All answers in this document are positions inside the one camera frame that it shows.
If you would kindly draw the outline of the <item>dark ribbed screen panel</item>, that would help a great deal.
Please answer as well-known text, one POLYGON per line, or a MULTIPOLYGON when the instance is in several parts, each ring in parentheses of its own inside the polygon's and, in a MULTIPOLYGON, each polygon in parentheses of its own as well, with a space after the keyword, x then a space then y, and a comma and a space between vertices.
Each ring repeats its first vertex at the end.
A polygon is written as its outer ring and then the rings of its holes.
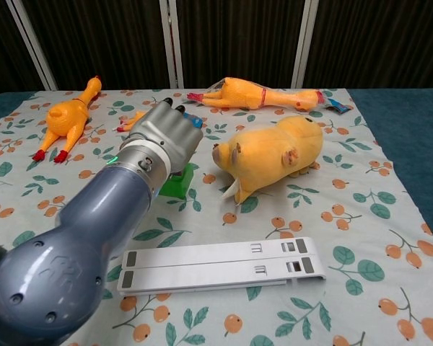
POLYGON ((0 94, 43 89, 6 0, 0 0, 0 94))
POLYGON ((159 0, 22 3, 60 90, 170 87, 159 0))
POLYGON ((292 82, 305 0, 176 0, 183 83, 292 82))
POLYGON ((433 88, 433 0, 319 0, 303 85, 433 88))

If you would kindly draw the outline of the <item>large yellow rubber chicken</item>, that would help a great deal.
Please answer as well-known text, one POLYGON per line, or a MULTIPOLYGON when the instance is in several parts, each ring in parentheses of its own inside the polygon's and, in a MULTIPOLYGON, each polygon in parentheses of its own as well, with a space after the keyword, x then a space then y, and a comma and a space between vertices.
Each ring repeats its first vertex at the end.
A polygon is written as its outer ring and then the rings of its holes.
POLYGON ((78 96, 64 102, 60 102, 49 109, 46 116, 47 130, 42 144, 32 157, 33 161, 44 160, 46 151, 59 138, 65 138, 66 142, 58 156, 54 158, 56 163, 66 160, 69 152, 84 132, 84 127, 89 119, 89 104, 96 99, 102 89, 99 76, 94 76, 87 82, 85 90, 78 96))

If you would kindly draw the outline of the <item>floral tablecloth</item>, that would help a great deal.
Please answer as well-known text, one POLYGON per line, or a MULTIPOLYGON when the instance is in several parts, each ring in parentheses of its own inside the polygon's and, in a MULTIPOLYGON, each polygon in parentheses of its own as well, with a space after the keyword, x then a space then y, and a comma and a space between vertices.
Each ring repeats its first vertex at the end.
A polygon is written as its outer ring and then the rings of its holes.
POLYGON ((188 103, 204 137, 184 198, 157 198, 131 249, 311 237, 325 279, 124 298, 108 266, 97 313, 64 346, 433 346, 433 89, 329 89, 324 147, 306 175, 242 205, 214 144, 273 125, 288 108, 188 103))

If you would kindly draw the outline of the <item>small rubber chicken with tag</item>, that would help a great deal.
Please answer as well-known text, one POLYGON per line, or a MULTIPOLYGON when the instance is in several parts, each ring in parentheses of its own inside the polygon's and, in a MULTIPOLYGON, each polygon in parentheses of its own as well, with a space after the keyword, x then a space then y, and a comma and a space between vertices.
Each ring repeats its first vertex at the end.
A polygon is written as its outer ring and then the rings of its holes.
MULTIPOLYGON (((121 124, 114 129, 114 131, 118 132, 118 133, 122 133, 122 132, 129 132, 132 127, 138 122, 140 121, 140 119, 143 118, 143 116, 146 114, 146 112, 143 111, 138 111, 134 117, 128 118, 127 120, 122 120, 121 124)), ((192 123, 193 126, 195 128, 202 128, 204 121, 199 118, 196 117, 195 115, 191 115, 187 112, 183 113, 183 117, 186 119, 189 119, 192 123)))

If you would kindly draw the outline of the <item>green toy brick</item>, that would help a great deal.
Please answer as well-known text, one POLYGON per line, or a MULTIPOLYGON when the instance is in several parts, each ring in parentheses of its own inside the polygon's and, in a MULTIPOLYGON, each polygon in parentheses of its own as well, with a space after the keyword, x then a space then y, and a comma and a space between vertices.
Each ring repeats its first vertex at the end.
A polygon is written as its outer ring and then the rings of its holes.
POLYGON ((186 164, 183 171, 184 174, 179 179, 171 179, 169 177, 159 191, 159 195, 172 198, 184 198, 193 179, 194 169, 191 163, 186 164))

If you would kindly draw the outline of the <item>white folding laptop stand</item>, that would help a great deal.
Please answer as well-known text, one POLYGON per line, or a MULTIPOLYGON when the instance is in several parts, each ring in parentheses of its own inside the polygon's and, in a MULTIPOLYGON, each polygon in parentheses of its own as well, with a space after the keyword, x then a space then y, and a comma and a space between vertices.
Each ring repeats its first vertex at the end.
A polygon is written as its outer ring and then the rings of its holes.
POLYGON ((284 285, 325 278, 310 237, 188 245, 125 252, 122 296, 284 285))

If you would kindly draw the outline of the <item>bagged yellow rubber chicken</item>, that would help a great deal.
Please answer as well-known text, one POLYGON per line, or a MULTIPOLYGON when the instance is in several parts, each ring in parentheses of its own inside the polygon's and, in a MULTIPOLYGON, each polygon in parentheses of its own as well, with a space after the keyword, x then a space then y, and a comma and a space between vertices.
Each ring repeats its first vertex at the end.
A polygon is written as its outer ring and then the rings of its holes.
POLYGON ((299 112, 319 109, 335 110, 344 114, 351 107, 327 96, 320 89, 302 89, 297 92, 278 91, 245 79, 224 77, 205 92, 189 92, 185 98, 209 107, 245 108, 290 107, 299 112))

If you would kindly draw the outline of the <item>yellow plush pig toy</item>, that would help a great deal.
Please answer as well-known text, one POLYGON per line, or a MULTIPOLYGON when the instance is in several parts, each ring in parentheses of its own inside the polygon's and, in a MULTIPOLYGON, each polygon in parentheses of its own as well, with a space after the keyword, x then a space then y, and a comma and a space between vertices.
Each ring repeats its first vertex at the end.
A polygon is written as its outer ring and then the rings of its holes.
POLYGON ((242 130, 212 149, 214 163, 234 182, 223 198, 245 202, 254 192, 308 172, 323 147, 323 132, 309 117, 285 117, 274 125, 242 130))

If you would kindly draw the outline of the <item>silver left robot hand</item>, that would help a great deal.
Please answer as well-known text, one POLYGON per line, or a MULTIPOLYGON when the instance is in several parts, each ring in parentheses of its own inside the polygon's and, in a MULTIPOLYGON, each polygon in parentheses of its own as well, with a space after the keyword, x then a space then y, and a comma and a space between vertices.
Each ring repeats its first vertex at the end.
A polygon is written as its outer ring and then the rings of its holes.
POLYGON ((204 134, 193 120, 184 116, 185 107, 172 106, 169 97, 160 101, 130 129, 128 138, 142 138, 156 143, 170 160, 170 172, 183 170, 195 153, 204 134))

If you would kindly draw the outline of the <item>white screen frame post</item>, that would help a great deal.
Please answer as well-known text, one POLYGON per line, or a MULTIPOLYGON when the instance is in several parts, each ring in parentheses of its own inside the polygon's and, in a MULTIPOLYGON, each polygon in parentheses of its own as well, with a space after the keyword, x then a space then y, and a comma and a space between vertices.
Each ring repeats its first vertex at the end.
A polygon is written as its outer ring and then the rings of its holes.
POLYGON ((58 90, 53 72, 51 71, 43 49, 41 48, 40 42, 34 31, 22 0, 6 0, 6 3, 26 46, 26 49, 30 54, 30 58, 44 89, 47 91, 58 90))
POLYGON ((292 72, 292 89, 301 89, 303 87, 319 2, 320 0, 305 0, 304 3, 292 72))
POLYGON ((183 65, 176 0, 159 0, 170 87, 183 89, 183 65))

